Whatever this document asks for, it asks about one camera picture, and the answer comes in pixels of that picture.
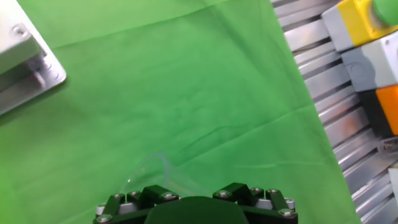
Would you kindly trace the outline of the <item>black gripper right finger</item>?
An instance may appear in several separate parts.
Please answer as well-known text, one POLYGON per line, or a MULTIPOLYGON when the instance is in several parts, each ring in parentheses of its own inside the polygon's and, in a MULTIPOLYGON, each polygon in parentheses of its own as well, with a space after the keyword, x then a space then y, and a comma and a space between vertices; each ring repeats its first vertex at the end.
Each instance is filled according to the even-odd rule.
POLYGON ((232 183, 213 193, 213 198, 231 202, 238 207, 249 224, 297 224, 295 202, 280 190, 248 187, 232 183))

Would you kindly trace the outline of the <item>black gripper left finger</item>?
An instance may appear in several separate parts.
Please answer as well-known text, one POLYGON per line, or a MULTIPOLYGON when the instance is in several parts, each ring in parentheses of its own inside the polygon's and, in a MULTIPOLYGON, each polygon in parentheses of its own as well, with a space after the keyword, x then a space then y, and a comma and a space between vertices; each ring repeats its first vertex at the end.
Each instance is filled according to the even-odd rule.
POLYGON ((175 192, 159 185, 144 187, 142 191, 111 195, 106 203, 97 206, 93 224, 144 223, 156 205, 180 200, 175 192))

